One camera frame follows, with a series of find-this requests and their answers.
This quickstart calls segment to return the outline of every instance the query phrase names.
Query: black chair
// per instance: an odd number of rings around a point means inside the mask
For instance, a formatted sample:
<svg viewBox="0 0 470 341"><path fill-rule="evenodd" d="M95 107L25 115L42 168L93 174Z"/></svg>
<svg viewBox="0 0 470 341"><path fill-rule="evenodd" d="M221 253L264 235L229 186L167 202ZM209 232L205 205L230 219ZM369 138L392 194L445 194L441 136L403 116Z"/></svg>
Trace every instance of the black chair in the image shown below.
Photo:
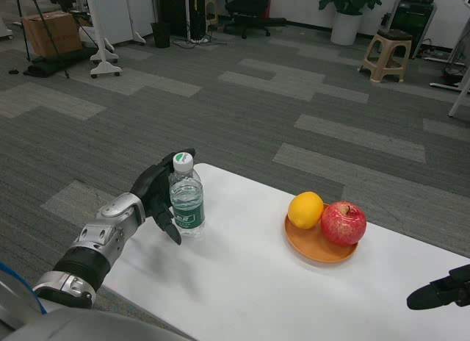
<svg viewBox="0 0 470 341"><path fill-rule="evenodd" d="M270 31L264 25L262 15L267 9L269 0L225 0L225 8L234 20L233 23L225 25L223 31L227 32L229 27L241 26L242 38L247 38L247 28L254 27L263 29L266 36L271 36Z"/></svg>

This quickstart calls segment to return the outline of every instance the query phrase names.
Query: plastic bottle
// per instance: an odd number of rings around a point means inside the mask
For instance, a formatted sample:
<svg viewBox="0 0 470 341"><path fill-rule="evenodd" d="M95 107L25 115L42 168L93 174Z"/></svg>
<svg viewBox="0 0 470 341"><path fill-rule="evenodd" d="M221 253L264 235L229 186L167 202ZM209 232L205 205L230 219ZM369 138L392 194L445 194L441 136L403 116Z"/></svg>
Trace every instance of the plastic bottle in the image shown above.
<svg viewBox="0 0 470 341"><path fill-rule="evenodd" d="M175 172L170 176L170 200L175 225L181 234L198 237L204 229L204 194L191 154L180 152L173 157Z"/></svg>

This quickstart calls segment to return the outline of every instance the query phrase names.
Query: red apple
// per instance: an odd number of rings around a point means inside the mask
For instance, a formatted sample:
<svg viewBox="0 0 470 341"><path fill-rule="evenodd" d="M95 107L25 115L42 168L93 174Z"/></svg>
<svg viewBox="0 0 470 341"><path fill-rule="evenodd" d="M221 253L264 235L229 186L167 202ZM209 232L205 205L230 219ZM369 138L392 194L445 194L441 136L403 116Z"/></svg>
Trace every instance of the red apple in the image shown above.
<svg viewBox="0 0 470 341"><path fill-rule="evenodd" d="M353 245L366 232L366 216L354 204L338 201L327 207L320 218L323 235L337 245Z"/></svg>

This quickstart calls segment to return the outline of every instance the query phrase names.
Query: robotic hand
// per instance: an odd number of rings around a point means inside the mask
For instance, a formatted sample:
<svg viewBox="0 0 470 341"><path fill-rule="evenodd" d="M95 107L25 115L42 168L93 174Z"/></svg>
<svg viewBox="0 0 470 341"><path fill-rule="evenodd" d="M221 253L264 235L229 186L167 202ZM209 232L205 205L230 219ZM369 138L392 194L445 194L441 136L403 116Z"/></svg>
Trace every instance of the robotic hand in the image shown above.
<svg viewBox="0 0 470 341"><path fill-rule="evenodd" d="M184 150L195 156L193 148ZM127 240L152 217L158 227L178 245L181 236L173 225L169 208L168 176L174 171L173 157L145 170L129 193L100 208L95 219L82 229L54 269L45 273L33 290L38 297L78 308L91 308L105 276L121 255Z"/></svg>
<svg viewBox="0 0 470 341"><path fill-rule="evenodd" d="M449 275L430 282L411 293L408 308L423 310L446 306L455 302L458 306L470 305L470 265L449 271Z"/></svg>

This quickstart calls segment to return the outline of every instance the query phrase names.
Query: yellow lemon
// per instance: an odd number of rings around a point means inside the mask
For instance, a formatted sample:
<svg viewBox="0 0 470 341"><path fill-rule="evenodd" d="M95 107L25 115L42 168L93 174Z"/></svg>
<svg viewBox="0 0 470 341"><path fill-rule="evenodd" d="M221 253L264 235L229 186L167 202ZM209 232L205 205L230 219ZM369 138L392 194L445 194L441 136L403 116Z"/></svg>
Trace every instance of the yellow lemon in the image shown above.
<svg viewBox="0 0 470 341"><path fill-rule="evenodd" d="M299 229L311 229L323 212L323 200L314 192L297 195L289 205L287 216Z"/></svg>

